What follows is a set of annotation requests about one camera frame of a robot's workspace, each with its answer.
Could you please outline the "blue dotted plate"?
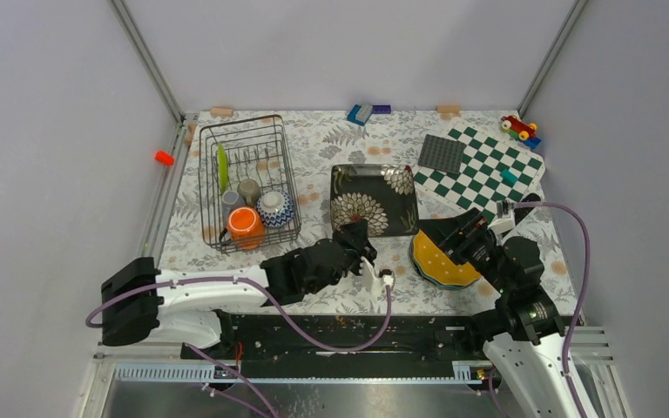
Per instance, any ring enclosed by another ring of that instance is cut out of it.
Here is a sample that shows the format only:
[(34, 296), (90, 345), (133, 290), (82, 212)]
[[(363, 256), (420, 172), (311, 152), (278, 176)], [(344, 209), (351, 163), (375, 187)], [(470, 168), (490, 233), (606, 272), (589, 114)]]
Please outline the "blue dotted plate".
[(421, 276), (423, 279), (425, 279), (426, 281), (428, 281), (429, 283), (431, 283), (432, 285), (436, 286), (436, 287), (440, 287), (440, 288), (442, 288), (442, 289), (447, 289), (447, 290), (450, 290), (450, 291), (457, 291), (457, 290), (462, 290), (462, 289), (465, 289), (465, 288), (470, 287), (470, 285), (466, 285), (466, 286), (461, 286), (461, 285), (445, 285), (445, 284), (443, 284), (443, 283), (438, 282), (436, 279), (432, 278), (431, 276), (427, 275), (427, 274), (422, 270), (422, 268), (419, 266), (419, 264), (417, 263), (416, 258), (415, 258), (415, 255), (414, 255), (414, 253), (413, 253), (413, 251), (412, 251), (412, 248), (409, 249), (409, 258), (410, 258), (411, 265), (412, 265), (412, 267), (415, 269), (415, 271), (417, 272), (417, 274), (418, 274), (419, 276)]

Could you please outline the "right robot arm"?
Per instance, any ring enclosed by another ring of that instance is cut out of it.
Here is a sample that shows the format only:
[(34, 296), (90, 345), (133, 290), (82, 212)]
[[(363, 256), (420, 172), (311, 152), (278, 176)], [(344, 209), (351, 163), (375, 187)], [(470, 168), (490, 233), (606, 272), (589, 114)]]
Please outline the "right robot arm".
[(463, 344), (487, 358), (518, 404), (532, 417), (595, 417), (570, 353), (576, 321), (564, 324), (541, 284), (537, 242), (522, 236), (499, 242), (488, 220), (471, 209), (418, 226), (450, 261), (473, 266), (500, 294), (494, 308), (470, 316)]

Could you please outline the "black square plate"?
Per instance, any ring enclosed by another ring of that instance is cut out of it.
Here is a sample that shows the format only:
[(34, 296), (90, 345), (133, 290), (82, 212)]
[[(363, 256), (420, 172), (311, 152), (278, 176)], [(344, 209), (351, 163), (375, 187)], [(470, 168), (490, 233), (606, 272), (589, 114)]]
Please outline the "black square plate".
[(334, 165), (330, 175), (329, 212), (335, 230), (364, 219), (370, 238), (417, 234), (419, 212), (411, 167)]

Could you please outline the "yellow dotted plate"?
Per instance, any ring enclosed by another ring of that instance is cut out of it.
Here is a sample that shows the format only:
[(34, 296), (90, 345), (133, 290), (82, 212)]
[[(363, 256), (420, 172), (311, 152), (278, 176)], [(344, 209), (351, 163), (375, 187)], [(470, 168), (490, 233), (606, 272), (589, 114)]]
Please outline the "yellow dotted plate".
[(470, 264), (455, 264), (423, 232), (419, 231), (411, 241), (410, 248), (422, 270), (445, 285), (472, 285), (481, 274)]

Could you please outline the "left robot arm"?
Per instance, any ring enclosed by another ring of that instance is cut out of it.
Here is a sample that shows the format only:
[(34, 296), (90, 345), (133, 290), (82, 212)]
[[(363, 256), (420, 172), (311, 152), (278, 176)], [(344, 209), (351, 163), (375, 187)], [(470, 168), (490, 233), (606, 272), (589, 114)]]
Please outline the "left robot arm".
[(335, 228), (329, 239), (238, 269), (184, 273), (138, 257), (101, 285), (102, 303), (86, 324), (100, 329), (108, 347), (187, 342), (223, 358), (236, 338), (222, 325), (223, 308), (298, 303), (351, 273), (371, 271), (376, 256), (368, 222), (359, 219)]

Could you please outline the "beige small cup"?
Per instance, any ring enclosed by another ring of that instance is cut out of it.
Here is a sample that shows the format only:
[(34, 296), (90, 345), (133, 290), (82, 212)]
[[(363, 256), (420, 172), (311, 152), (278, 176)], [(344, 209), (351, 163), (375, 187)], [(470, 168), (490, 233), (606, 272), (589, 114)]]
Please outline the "beige small cup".
[(238, 184), (237, 193), (244, 198), (247, 206), (255, 207), (262, 195), (262, 190), (257, 181), (243, 179)]

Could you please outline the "grey cup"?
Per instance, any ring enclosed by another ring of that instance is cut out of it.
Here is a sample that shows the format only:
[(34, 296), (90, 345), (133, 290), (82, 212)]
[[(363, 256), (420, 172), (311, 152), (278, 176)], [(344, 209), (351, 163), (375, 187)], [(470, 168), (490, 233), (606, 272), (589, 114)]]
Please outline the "grey cup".
[(238, 208), (246, 206), (246, 201), (236, 191), (226, 190), (221, 195), (220, 204), (222, 222), (226, 224), (231, 213)]

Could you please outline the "green utensil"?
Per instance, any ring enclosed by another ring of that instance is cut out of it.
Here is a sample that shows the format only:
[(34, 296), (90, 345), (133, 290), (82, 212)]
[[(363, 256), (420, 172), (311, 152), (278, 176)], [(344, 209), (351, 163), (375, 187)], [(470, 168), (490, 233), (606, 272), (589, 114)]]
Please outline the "green utensil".
[(217, 166), (219, 189), (220, 193), (224, 194), (228, 186), (228, 158), (222, 144), (217, 144)]

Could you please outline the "orange cup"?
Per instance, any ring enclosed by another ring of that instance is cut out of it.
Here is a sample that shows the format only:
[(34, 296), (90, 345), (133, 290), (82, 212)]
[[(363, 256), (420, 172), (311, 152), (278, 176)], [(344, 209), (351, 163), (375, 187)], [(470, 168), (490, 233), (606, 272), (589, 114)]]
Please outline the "orange cup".
[(266, 228), (261, 216), (250, 206), (241, 206), (230, 211), (224, 218), (224, 229), (220, 233), (222, 246), (234, 245), (241, 250), (260, 247), (266, 238)]

